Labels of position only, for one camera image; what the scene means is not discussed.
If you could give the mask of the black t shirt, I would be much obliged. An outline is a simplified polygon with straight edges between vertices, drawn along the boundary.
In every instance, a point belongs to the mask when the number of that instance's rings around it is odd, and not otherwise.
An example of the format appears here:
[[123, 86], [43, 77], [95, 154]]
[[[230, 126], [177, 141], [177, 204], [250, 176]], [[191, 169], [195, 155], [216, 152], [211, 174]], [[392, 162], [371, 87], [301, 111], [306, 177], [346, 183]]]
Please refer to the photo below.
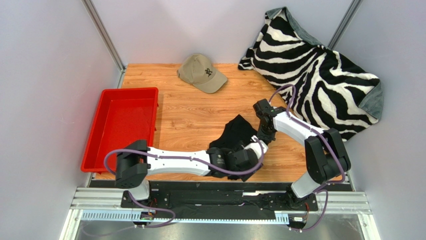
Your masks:
[[[260, 168], [263, 162], [260, 160], [262, 153], [266, 153], [267, 148], [261, 146], [252, 137], [257, 131], [252, 125], [241, 115], [237, 115], [234, 119], [225, 124], [221, 136], [212, 141], [207, 153], [210, 155], [210, 163], [217, 168], [209, 167], [209, 176], [215, 178], [228, 178], [229, 175], [245, 175], [254, 170], [257, 165]], [[258, 164], [247, 171], [230, 171], [228, 170], [228, 154], [238, 152], [240, 150], [253, 150], [258, 157]]]

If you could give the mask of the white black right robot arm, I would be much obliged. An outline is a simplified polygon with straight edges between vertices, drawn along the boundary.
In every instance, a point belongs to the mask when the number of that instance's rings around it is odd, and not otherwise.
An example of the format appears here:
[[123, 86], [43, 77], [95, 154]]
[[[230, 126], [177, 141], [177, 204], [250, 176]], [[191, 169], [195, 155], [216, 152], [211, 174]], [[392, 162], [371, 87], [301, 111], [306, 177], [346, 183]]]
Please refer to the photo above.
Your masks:
[[352, 164], [339, 131], [324, 130], [298, 119], [284, 107], [273, 107], [266, 99], [253, 105], [260, 123], [256, 139], [261, 145], [257, 154], [265, 153], [266, 146], [275, 141], [276, 133], [284, 133], [304, 147], [306, 172], [286, 187], [284, 202], [296, 210], [305, 205], [313, 193], [332, 183], [338, 176], [344, 177]]

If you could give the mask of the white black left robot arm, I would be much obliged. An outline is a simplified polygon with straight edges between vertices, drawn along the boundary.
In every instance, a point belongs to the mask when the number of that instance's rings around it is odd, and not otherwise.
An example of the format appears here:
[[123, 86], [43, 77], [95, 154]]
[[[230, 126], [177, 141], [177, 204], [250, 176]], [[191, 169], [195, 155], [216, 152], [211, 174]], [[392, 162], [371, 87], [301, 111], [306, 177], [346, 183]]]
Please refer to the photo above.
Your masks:
[[263, 166], [267, 151], [267, 144], [256, 137], [236, 150], [210, 147], [193, 152], [157, 149], [141, 139], [107, 156], [116, 154], [114, 186], [129, 190], [140, 201], [150, 196], [152, 187], [146, 177], [158, 174], [190, 174], [245, 182]]

